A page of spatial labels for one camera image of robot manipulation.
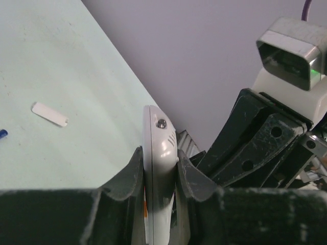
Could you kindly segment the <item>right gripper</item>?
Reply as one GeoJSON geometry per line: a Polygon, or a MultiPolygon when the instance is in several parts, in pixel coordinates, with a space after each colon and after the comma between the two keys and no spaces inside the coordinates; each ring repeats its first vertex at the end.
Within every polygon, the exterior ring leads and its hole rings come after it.
{"type": "Polygon", "coordinates": [[[313,153],[300,145],[309,121],[265,93],[242,89],[231,114],[197,168],[208,177],[242,143],[241,187],[295,188],[313,153]]]}

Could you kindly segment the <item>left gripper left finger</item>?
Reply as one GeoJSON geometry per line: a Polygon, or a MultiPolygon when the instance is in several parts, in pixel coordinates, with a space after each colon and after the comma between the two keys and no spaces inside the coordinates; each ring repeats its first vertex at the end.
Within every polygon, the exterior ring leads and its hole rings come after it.
{"type": "Polygon", "coordinates": [[[144,244],[142,148],[92,189],[1,191],[1,244],[144,244]]]}

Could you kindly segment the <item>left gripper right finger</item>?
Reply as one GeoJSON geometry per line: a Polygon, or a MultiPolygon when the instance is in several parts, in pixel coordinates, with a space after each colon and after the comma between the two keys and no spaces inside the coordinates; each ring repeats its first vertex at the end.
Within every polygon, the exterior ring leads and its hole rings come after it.
{"type": "Polygon", "coordinates": [[[326,244],[326,193],[222,188],[178,151],[180,244],[326,244]]]}

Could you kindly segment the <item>white remote control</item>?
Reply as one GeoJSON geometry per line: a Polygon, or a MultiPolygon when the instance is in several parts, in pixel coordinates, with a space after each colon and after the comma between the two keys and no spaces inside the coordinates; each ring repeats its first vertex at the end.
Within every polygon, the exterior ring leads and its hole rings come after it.
{"type": "Polygon", "coordinates": [[[143,166],[148,213],[148,244],[168,244],[175,191],[178,147],[175,128],[158,107],[144,106],[143,166]]]}

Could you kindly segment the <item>white battery cover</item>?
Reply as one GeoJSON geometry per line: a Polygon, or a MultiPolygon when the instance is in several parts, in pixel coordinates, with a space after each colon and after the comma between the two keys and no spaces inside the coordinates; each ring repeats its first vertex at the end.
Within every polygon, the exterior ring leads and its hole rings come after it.
{"type": "Polygon", "coordinates": [[[40,102],[35,102],[31,107],[31,111],[57,126],[66,127],[68,124],[66,116],[40,102]]]}

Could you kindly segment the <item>blue battery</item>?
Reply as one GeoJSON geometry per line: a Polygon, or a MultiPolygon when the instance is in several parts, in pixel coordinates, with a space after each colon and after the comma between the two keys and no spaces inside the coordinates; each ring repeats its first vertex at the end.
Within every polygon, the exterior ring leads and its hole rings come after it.
{"type": "Polygon", "coordinates": [[[8,132],[5,129],[0,130],[0,139],[3,139],[8,136],[8,132]]]}

